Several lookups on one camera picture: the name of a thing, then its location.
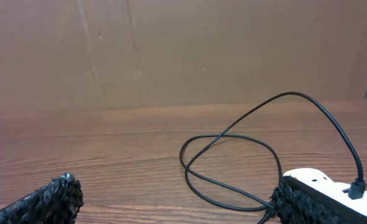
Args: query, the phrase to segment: black crocheted object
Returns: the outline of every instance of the black crocheted object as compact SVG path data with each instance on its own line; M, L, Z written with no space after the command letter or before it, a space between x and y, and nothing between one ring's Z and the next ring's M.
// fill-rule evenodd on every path
M74 224L84 205L80 181L71 174L0 210L0 224Z
M322 193L294 180L282 178L272 196L274 211L283 224L357 224L367 223L367 217L340 204Z

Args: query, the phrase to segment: wood grain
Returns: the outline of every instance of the wood grain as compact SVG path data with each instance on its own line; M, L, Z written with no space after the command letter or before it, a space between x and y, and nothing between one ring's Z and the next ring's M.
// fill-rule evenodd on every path
M367 182L367 100L324 101L361 157ZM78 223L256 223L263 212L215 207L187 187L178 154L198 134L218 133L255 104L0 115L0 208L71 172L85 206ZM339 134L309 102L277 101L232 133L273 147L283 170L320 169L351 182L356 167ZM208 141L195 141L188 161ZM265 148L224 139L194 163L199 173L267 200L277 168ZM208 196L239 206L257 203L191 177Z

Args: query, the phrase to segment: black plug tip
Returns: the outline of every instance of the black plug tip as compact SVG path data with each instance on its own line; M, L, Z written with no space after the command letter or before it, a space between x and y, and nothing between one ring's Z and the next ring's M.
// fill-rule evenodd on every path
M363 197L363 194L366 190L366 182L359 181L357 178L355 179L355 182L352 182L350 191L348 192L348 197L352 200L359 199Z

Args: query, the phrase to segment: table surface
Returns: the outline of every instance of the table surface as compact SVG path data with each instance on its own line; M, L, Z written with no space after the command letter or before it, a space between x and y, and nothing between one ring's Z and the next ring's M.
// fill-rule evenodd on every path
M367 99L321 103L356 147L367 182ZM85 201L77 223L256 223L263 212L226 210L197 197L179 164L179 150L188 138L219 133L254 106L0 114L0 208L71 172L81 181ZM350 183L356 177L355 162L340 135L307 101L277 100L231 133L269 144L283 172L313 167L337 182ZM208 141L189 145L185 160ZM223 139L193 170L264 200L277 184L271 153L245 140ZM195 177L190 180L215 200L258 206L240 194Z

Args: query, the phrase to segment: black cable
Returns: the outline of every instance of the black cable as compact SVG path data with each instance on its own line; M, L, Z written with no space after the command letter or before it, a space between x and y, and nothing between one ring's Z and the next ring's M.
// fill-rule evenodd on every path
M265 210L267 208L270 208L270 209L274 209L273 205L272 205L272 202L265 202L263 200L261 200L260 198L257 198L247 192L244 192L240 189L237 189L235 187L232 187L230 185L227 185L227 184L224 184L222 182L219 182L217 180L213 180L213 179L210 179L208 177L205 177L203 175L200 175L196 172L194 172L193 170L190 169L190 166L193 164L193 162L195 162L195 160L201 156L205 151L207 151L210 146L212 146L217 140L219 140L219 138L221 137L229 137L229 138L242 138L242 139L247 139L247 140L250 140L250 141L253 141L253 142L256 142L258 144L261 144L263 146L265 146L267 149L269 149L273 156L275 157L275 160L276 160L276 163L277 163L277 169L278 169L278 172L279 172L279 185L281 183L281 179L282 179L282 167L281 167L281 163L279 161L279 158L277 156L277 154L275 153L275 151L270 147L268 146L266 143L263 143L262 141L260 140L257 140L257 139L253 139L253 138L250 138L250 137L247 137L247 136L242 136L242 135L237 135L237 134L226 134L226 132L228 132L234 125L236 125L238 122L240 122L243 118L247 117L249 114L251 114L252 112L258 110L260 107L264 106L265 104L269 103L270 101L272 100L275 100L277 98L280 98L282 96L286 96L286 95L296 95L296 96L301 96L307 100L309 100L311 103L313 103L331 122L332 124L334 125L334 127L336 128L336 130L340 133L341 137L343 138L345 144L348 146L349 150L351 151L352 153L352 156L354 157L355 159L355 163L356 163L356 167L358 169L358 178L356 181L359 181L359 182L364 182L363 181L363 168L362 168L362 163L360 161L360 158L358 156L358 154L356 153L355 151L355 148L353 147L352 143L350 142L350 140L348 139L348 137L346 136L346 134L344 133L344 130L341 128L341 126L337 123L337 121L333 118L333 116L320 104L318 103L316 100L314 100L313 98L311 98L310 96L307 96L303 93L297 93L297 92L286 92L286 93L281 93L277 96L274 96L272 98L270 98L269 100L265 101L264 103L261 103L260 105L258 105L257 107L255 107L254 109L252 109L251 111L247 112L246 114L244 114L242 117L240 117L239 119L237 119L234 123L232 123L229 127L227 127L222 133L220 134L210 134L210 135L201 135L201 136L195 136L195 137L192 137L190 138L188 141L186 141L183 146L181 147L181 150L180 150L180 154L179 154L179 160L180 160L180 163L182 164L183 168L185 168L185 180L186 180L186 183L188 184L189 188L195 193L197 194L200 198L204 199L205 201L207 202L210 202L216 206L219 206L221 208L227 208L227 209L230 209L230 210L236 210L236 211L242 211L242 212L254 212L254 211L260 211L260 210ZM198 152L189 162L187 165L185 165L184 163L184 152L187 148L187 146L189 145L189 143L191 143L193 140L196 140L196 139L199 139L199 138L214 138L214 140L212 140L207 146L205 146L200 152ZM256 200L257 202L263 204L261 205L260 207L255 207L255 208L243 208L243 207L236 207L236 206L232 206L232 205L227 205L227 204L223 204L223 203L220 203L220 202L217 202L205 195L203 195L202 193L200 193L198 190L196 190L196 188L190 183L189 181L189 178L188 178L188 173L191 173L193 174L194 176L198 177L198 178L201 178L203 180L206 180L208 182L211 182L213 184L216 184L216 185L219 185L221 187L224 187L224 188L227 188L227 189L230 189L230 190L233 190L237 193L241 193L243 194L244 196L247 196L253 200ZM259 223L264 223L266 222L266 220L269 218L269 215L265 216Z

